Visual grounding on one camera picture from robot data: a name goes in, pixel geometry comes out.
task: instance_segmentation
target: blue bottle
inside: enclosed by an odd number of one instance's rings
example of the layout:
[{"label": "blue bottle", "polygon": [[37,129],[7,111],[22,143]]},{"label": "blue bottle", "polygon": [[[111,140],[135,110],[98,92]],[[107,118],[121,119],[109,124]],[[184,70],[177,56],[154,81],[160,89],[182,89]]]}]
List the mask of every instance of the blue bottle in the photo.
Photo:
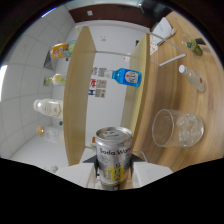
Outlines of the blue bottle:
[{"label": "blue bottle", "polygon": [[139,87],[142,74],[141,72],[133,71],[130,69],[120,68],[117,71],[106,70],[104,77],[115,79],[119,84]]}]

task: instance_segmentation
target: can lid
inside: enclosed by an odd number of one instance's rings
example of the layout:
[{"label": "can lid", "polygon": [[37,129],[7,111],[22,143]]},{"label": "can lid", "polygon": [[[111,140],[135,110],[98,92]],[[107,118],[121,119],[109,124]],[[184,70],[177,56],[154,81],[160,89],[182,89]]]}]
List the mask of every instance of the can lid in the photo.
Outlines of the can lid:
[{"label": "can lid", "polygon": [[40,100],[37,99],[37,100],[35,100],[34,103],[33,103],[33,109],[34,109],[35,111],[39,111],[39,110],[38,110],[38,107],[37,107],[39,101],[40,101]]},{"label": "can lid", "polygon": [[36,128],[36,133],[37,135],[39,135],[40,137],[43,137],[44,136],[44,126],[38,126]]},{"label": "can lid", "polygon": [[123,142],[132,136],[132,132],[127,128],[109,127],[98,130],[96,135],[102,140]]}]

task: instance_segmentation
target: wooden panel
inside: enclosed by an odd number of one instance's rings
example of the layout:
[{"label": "wooden panel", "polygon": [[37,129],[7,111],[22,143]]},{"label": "wooden panel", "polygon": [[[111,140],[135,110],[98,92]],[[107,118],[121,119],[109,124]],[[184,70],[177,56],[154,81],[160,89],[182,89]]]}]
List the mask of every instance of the wooden panel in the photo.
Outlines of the wooden panel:
[{"label": "wooden panel", "polygon": [[96,48],[88,27],[83,27],[69,63],[64,92],[64,135],[69,165],[78,164],[85,149],[89,82]]},{"label": "wooden panel", "polygon": [[[87,11],[92,11],[93,15],[88,16]],[[69,13],[76,23],[90,20],[117,20],[134,23],[152,28],[156,22],[159,22],[163,16],[166,16],[171,10],[164,14],[164,10],[153,10],[150,16],[144,15],[138,7],[116,4],[97,4],[70,10]]]},{"label": "wooden panel", "polygon": [[[172,12],[167,16],[176,34],[169,40],[184,48],[181,43],[182,34],[188,33],[195,38],[203,38],[206,46],[202,58],[196,58],[185,49],[187,56],[159,67],[150,64],[147,91],[135,142],[135,150],[144,151],[149,163],[169,167],[173,172],[187,166],[207,162],[223,157],[224,154],[224,73],[215,52],[203,35],[179,14]],[[179,54],[168,43],[163,43],[150,56],[153,61],[165,61],[173,54]],[[198,71],[207,83],[207,90],[199,93],[186,77],[179,73],[183,64],[189,69]],[[202,139],[190,148],[160,148],[152,139],[152,123],[156,113],[163,108],[189,111],[199,115],[205,126]]]},{"label": "wooden panel", "polygon": [[142,81],[139,87],[127,86],[125,104],[122,114],[121,126],[130,129],[133,133],[133,140],[135,142],[139,124],[142,119],[142,109],[144,107],[144,99],[148,77],[149,68],[149,35],[144,34],[135,50],[130,57],[130,69],[142,73]]}]

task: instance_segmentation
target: wooden shelf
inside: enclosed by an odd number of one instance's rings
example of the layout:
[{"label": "wooden shelf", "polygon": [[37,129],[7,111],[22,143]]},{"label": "wooden shelf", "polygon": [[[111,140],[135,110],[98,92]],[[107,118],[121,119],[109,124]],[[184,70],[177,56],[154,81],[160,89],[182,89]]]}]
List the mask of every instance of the wooden shelf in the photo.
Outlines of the wooden shelf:
[{"label": "wooden shelf", "polygon": [[88,27],[83,27],[69,63],[64,92],[64,136],[69,165],[78,164],[85,150],[89,82],[96,48]]},{"label": "wooden shelf", "polygon": [[[88,27],[83,27],[69,63],[64,92],[64,136],[69,165],[78,164],[85,150],[86,111],[89,82],[95,53],[97,53]],[[144,34],[130,58],[130,69],[142,73],[138,88],[127,87],[122,124],[137,136],[144,105],[141,98],[146,91],[145,73],[149,63],[149,35]]]},{"label": "wooden shelf", "polygon": [[148,76],[145,74],[148,73],[149,69],[149,42],[149,34],[144,34],[130,57],[130,69],[141,72],[142,81],[138,88],[127,86],[121,127],[126,127],[132,131],[134,144],[142,120],[144,107],[142,102],[144,102],[147,90]]}]

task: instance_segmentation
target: glass cup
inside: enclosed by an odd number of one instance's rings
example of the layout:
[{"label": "glass cup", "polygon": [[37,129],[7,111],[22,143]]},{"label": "glass cup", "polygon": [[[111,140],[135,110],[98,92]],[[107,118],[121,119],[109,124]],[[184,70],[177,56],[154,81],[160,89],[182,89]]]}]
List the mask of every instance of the glass cup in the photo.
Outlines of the glass cup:
[{"label": "glass cup", "polygon": [[201,57],[203,55],[203,50],[198,45],[196,40],[186,33],[183,34],[182,44],[184,44],[188,49],[190,49],[195,56]]},{"label": "glass cup", "polygon": [[192,113],[162,109],[152,125],[152,137],[159,147],[190,147],[204,134],[202,120]]}]

